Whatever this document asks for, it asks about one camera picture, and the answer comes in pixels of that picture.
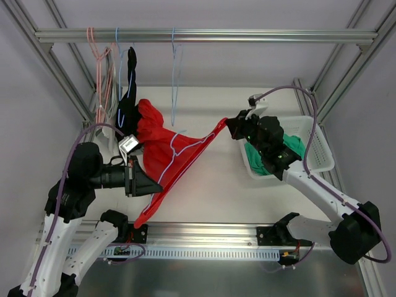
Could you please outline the red tank top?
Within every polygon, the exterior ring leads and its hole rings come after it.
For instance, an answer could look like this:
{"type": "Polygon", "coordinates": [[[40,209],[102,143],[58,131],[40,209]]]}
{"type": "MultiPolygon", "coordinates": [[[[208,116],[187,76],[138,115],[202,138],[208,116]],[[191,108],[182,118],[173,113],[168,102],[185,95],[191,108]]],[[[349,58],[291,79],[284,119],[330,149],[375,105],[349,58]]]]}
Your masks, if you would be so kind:
{"type": "Polygon", "coordinates": [[[223,118],[207,136],[196,139],[164,128],[163,115],[148,99],[141,99],[137,106],[142,115],[137,124],[137,139],[144,149],[145,172],[163,190],[152,194],[135,220],[134,228],[140,228],[155,214],[172,187],[226,127],[226,118],[223,118]]]}

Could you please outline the blue hanger with red top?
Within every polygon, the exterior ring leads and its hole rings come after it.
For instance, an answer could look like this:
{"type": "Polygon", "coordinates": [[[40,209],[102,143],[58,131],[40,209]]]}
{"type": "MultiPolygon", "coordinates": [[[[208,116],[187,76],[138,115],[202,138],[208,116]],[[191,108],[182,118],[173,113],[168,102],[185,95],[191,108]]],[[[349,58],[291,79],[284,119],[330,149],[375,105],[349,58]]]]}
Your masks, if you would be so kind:
{"type": "Polygon", "coordinates": [[[223,126],[216,127],[202,139],[172,132],[168,140],[146,143],[146,172],[163,187],[163,191],[151,195],[150,202],[142,211],[143,214],[147,215],[157,209],[161,200],[222,130],[223,126]]]}

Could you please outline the green tank top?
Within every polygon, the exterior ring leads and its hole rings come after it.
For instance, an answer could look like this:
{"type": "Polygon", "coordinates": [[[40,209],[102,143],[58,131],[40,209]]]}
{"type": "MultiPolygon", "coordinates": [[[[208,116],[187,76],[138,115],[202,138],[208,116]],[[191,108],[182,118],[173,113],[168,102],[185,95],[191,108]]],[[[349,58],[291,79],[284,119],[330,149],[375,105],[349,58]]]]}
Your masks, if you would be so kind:
{"type": "Polygon", "coordinates": [[[283,144],[269,155],[264,149],[246,142],[244,149],[250,169],[258,176],[274,176],[283,180],[283,172],[294,161],[301,161],[305,155],[306,147],[298,136],[283,135],[283,144]]]}

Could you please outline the blue wire hanger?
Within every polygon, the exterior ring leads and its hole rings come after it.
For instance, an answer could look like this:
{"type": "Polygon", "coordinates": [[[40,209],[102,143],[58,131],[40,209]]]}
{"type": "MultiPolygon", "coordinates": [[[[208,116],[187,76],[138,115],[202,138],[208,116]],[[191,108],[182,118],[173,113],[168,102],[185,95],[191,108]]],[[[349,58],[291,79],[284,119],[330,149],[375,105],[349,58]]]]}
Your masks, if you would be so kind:
{"type": "Polygon", "coordinates": [[[181,75],[180,66],[183,60],[183,53],[181,53],[179,66],[177,67],[177,57],[178,57],[178,47],[179,45],[175,42],[176,28],[172,28],[171,32],[171,47],[173,55],[172,73],[171,73],[171,125],[174,126],[176,119],[176,109],[178,100],[178,90],[179,90],[179,77],[181,75]]]}

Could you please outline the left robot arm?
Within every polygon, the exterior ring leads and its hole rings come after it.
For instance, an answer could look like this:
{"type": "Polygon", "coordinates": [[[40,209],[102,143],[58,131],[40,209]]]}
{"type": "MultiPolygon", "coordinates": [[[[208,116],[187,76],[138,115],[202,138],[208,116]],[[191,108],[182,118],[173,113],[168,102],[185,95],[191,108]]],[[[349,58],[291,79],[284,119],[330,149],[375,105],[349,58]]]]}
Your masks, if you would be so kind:
{"type": "Polygon", "coordinates": [[[93,142],[77,144],[62,178],[48,193],[40,252],[24,282],[9,296],[77,296],[82,279],[101,253],[129,234],[127,215],[105,211],[94,231],[72,257],[68,250],[97,189],[123,188],[131,197],[160,193],[163,188],[139,165],[135,156],[123,165],[105,164],[93,142]]]}

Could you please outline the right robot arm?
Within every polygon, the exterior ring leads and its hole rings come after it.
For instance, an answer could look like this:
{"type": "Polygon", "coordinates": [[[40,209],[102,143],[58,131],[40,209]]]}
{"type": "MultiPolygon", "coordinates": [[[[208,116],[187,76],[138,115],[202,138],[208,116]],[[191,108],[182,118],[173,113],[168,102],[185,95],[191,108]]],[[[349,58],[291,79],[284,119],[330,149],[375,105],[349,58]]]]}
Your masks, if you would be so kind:
{"type": "Polygon", "coordinates": [[[362,204],[309,170],[303,159],[283,142],[284,131],[275,116],[248,115],[242,110],[225,121],[234,140],[244,139],[259,153],[265,169],[306,196],[327,216],[326,221],[289,213],[276,222],[277,240],[291,245],[302,239],[332,248],[347,264],[355,264],[380,243],[379,209],[362,204]]]}

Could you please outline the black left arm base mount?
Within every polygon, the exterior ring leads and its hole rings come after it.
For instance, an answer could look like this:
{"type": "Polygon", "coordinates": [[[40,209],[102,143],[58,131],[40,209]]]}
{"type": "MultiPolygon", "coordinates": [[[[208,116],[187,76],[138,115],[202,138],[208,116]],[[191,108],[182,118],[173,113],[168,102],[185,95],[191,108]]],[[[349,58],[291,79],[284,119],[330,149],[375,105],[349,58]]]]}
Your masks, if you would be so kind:
{"type": "Polygon", "coordinates": [[[127,229],[127,243],[139,243],[146,244],[147,236],[148,236],[149,226],[147,224],[143,224],[138,228],[134,227],[133,223],[128,224],[127,229]]]}

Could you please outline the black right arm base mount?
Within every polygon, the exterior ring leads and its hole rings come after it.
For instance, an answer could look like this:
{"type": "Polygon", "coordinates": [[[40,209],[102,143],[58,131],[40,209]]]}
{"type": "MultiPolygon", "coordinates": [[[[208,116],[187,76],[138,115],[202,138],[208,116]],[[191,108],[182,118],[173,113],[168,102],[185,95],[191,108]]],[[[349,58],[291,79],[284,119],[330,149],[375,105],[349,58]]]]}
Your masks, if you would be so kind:
{"type": "Polygon", "coordinates": [[[258,226],[256,238],[258,246],[278,246],[281,243],[274,226],[258,226]]]}

